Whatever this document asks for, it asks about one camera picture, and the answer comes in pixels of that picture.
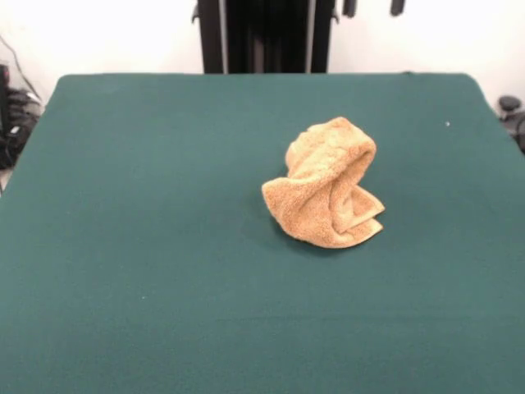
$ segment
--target green table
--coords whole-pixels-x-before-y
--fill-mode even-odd
[[[345,116],[385,230],[261,184]],[[68,76],[0,200],[3,394],[525,392],[525,162],[467,76]]]

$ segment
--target towel fold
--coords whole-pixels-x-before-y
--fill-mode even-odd
[[[272,216],[296,239],[346,248],[377,234],[385,207],[358,186],[376,144],[343,117],[310,126],[286,152],[288,177],[262,185]]]

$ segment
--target white wall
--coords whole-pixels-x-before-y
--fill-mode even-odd
[[[390,0],[360,0],[332,28],[330,72],[467,72],[491,105],[505,93],[525,101],[522,0],[406,0],[397,18]]]
[[[202,73],[193,0],[0,0],[0,34],[48,99],[60,76]],[[0,44],[0,60],[11,60]]]
[[[0,0],[0,33],[47,99],[67,73],[202,72],[196,1]],[[333,25],[329,71],[462,71],[491,104],[525,100],[525,2],[406,0],[401,17],[389,12],[390,0],[358,0]]]

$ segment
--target black metal frame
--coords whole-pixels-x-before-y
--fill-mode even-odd
[[[309,0],[224,0],[229,73],[256,72],[255,37],[264,51],[265,72],[306,72]],[[400,15],[405,0],[392,0],[390,13]],[[336,0],[317,0],[313,22],[310,71],[328,67],[331,20]],[[353,17],[357,0],[344,0],[343,15]],[[222,73],[221,13],[219,0],[199,0],[204,72]]]
[[[203,64],[206,74],[221,74],[221,13],[218,0],[199,0],[200,40],[203,49]]]
[[[324,73],[328,68],[332,12],[336,0],[317,0],[313,22],[311,72]]]

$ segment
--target cable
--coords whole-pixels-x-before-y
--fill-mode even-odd
[[[25,84],[27,85],[28,88],[30,88],[31,92],[40,100],[42,101],[42,99],[40,98],[39,94],[36,93],[36,89],[34,88],[33,84],[31,84],[30,80],[28,80],[26,77],[25,77],[25,74],[24,72],[22,71],[22,67],[20,65],[20,62],[18,61],[18,56],[16,55],[16,52],[15,52],[15,49],[12,48],[11,45],[9,45],[6,40],[2,37],[2,35],[0,34],[0,42],[7,48],[9,49],[9,52],[11,52],[11,54],[13,55],[13,58],[15,59],[15,65],[16,65],[16,69],[18,70],[18,72],[20,73],[21,77],[22,77],[22,80],[24,80]]]

